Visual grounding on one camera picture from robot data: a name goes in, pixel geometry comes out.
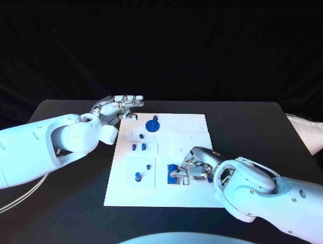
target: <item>white panel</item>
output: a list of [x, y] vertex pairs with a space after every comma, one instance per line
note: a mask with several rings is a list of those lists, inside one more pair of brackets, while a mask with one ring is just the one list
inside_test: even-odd
[[[159, 129], [148, 132], [145, 123], [154, 115], [158, 117]], [[146, 145], [145, 151], [141, 150], [142, 143]], [[131, 150], [132, 144], [136, 145], [135, 151]], [[213, 183], [188, 180], [188, 185], [182, 185], [180, 180], [177, 185], [167, 184], [167, 165], [180, 166], [194, 146], [211, 148], [203, 114], [138, 113], [136, 121], [123, 119], [103, 205], [221, 207], [213, 197]], [[141, 182], [135, 182], [135, 172], [142, 175]]]

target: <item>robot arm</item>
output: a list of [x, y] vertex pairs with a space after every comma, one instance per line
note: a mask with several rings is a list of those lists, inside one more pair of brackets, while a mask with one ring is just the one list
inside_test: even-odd
[[323, 243], [323, 186], [280, 177], [244, 158], [226, 160], [203, 147], [191, 149], [177, 171], [172, 177], [213, 178], [214, 198], [239, 220], [249, 223], [260, 217], [283, 233]]
[[80, 159], [102, 141], [113, 144], [123, 118], [136, 120], [131, 107], [142, 106], [142, 96], [113, 96], [99, 100], [90, 112], [0, 131], [0, 189], [20, 185]]

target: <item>black tabletop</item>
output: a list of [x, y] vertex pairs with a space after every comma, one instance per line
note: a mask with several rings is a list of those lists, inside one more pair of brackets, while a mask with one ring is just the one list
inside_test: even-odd
[[[83, 114], [95, 101], [46, 100], [28, 122]], [[242, 156], [280, 176], [323, 185], [323, 173], [276, 103], [145, 101], [133, 112], [206, 115], [213, 149]], [[30, 197], [0, 215], [0, 243], [118, 243], [169, 231], [230, 236], [255, 243], [306, 243], [260, 218], [244, 223], [223, 208], [103, 206], [115, 146], [48, 174]], [[38, 180], [0, 190], [0, 207]]]

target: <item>white fabric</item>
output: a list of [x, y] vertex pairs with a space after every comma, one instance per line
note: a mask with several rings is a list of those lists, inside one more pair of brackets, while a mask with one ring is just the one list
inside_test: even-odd
[[286, 114], [286, 117], [311, 155], [317, 154], [323, 149], [323, 123], [311, 122], [292, 114]]

